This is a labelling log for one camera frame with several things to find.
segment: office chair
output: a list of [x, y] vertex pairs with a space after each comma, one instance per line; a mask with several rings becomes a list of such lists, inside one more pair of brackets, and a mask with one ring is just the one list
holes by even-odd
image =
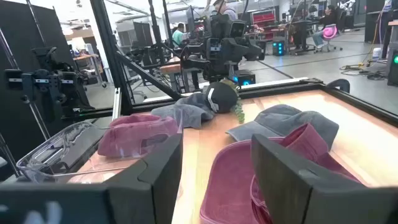
[[330, 44], [330, 41], [338, 36], [339, 34], [336, 24], [326, 26], [326, 28], [323, 30], [323, 40], [325, 40], [327, 43], [323, 45], [321, 49], [315, 49], [314, 53], [322, 52], [324, 47], [327, 48], [328, 52], [330, 52], [330, 47], [333, 47], [333, 49], [336, 50], [337, 46]]

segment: gray fabric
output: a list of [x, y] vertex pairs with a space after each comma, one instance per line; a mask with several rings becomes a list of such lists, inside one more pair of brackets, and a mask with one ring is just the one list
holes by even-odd
[[175, 118], [176, 111], [182, 112], [182, 125], [184, 128], [201, 128], [201, 122], [214, 118], [214, 112], [206, 105], [203, 93], [194, 93], [188, 97], [181, 98], [174, 105], [153, 109], [151, 114], [165, 118]]
[[5, 165], [7, 165], [7, 161], [0, 157], [0, 167], [4, 167]]
[[339, 129], [338, 124], [318, 112], [301, 112], [288, 105], [268, 108], [258, 114], [254, 121], [230, 129], [227, 133], [237, 141], [249, 140], [253, 134], [262, 134], [267, 138], [285, 137], [306, 123], [315, 128], [330, 150]]

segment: floor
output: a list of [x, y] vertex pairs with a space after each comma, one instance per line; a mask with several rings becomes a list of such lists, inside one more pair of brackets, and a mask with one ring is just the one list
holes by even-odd
[[[275, 80], [284, 80], [291, 77], [318, 78], [325, 83], [332, 82], [339, 78], [347, 79], [351, 83], [351, 94], [358, 98], [368, 101], [378, 107], [398, 114], [398, 88], [387, 86], [387, 80], [374, 81], [368, 80], [362, 75], [342, 75], [340, 67], [344, 65], [356, 65], [366, 61], [371, 50], [371, 44], [364, 44], [364, 30], [357, 32], [347, 32], [335, 40], [332, 44], [342, 47], [343, 50], [332, 52], [313, 52], [305, 53], [301, 56], [285, 55], [276, 57], [267, 55], [263, 61], [246, 62], [242, 61], [240, 69], [247, 69], [256, 74], [257, 83]], [[374, 64], [370, 71], [383, 71], [385, 65]], [[143, 91], [148, 98], [164, 96], [165, 93], [159, 91], [154, 86], [143, 86], [141, 81], [131, 85], [136, 91]], [[110, 107], [113, 105], [114, 88], [112, 85], [107, 88], [101, 86], [89, 86], [86, 92], [90, 104], [96, 108]], [[144, 101], [142, 96], [134, 95], [136, 102]]]

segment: cap visor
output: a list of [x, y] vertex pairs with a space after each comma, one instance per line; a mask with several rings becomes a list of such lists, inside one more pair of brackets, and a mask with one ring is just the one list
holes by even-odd
[[253, 134], [261, 134], [267, 138], [281, 137], [280, 135], [255, 121], [251, 121], [240, 125], [239, 127], [230, 129], [226, 133], [230, 134], [237, 141], [250, 140]]

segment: desk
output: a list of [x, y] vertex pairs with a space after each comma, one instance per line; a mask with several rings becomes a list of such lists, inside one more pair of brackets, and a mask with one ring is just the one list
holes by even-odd
[[[179, 62], [180, 59], [178, 57], [171, 58], [168, 62]], [[192, 74], [192, 82], [195, 86], [195, 89], [199, 89], [199, 81], [198, 81], [198, 68], [188, 68], [188, 69], [182, 69], [182, 77], [184, 79], [184, 87], [185, 87], [185, 92], [189, 93], [189, 82], [188, 82], [188, 73], [190, 72]], [[172, 85], [172, 89], [179, 92], [180, 86], [177, 86], [177, 83], [175, 81], [175, 74], [181, 73], [181, 65], [180, 64], [175, 64], [175, 65], [165, 65], [160, 68], [160, 72], [164, 75], [170, 75], [170, 82]]]
[[98, 83], [99, 83], [100, 85], [102, 85], [102, 86], [105, 88], [105, 87], [106, 87], [106, 84], [104, 83], [104, 81], [103, 81], [103, 79], [102, 79], [102, 76], [101, 76], [101, 73], [103, 72], [103, 69], [102, 69], [101, 66], [99, 66], [99, 65], [97, 64], [97, 61], [96, 61], [96, 58], [98, 58], [98, 57], [99, 57], [99, 56], [96, 55], [96, 54], [92, 54], [92, 55], [82, 55], [82, 56], [80, 56], [80, 57], [75, 57], [75, 58], [73, 58], [73, 60], [74, 60], [74, 61], [77, 61], [77, 60], [86, 60], [86, 59], [89, 59], [89, 60], [90, 60], [90, 63], [91, 63], [92, 66], [94, 67], [95, 76], [97, 77]]
[[[337, 162], [368, 187], [398, 186], [398, 128], [321, 90], [251, 98], [242, 104], [246, 123], [279, 104], [321, 113], [340, 125], [330, 152]], [[199, 224], [211, 165], [217, 153], [234, 142], [225, 131], [237, 126], [236, 115], [230, 113], [216, 115], [202, 129], [184, 129], [183, 171], [172, 223]]]

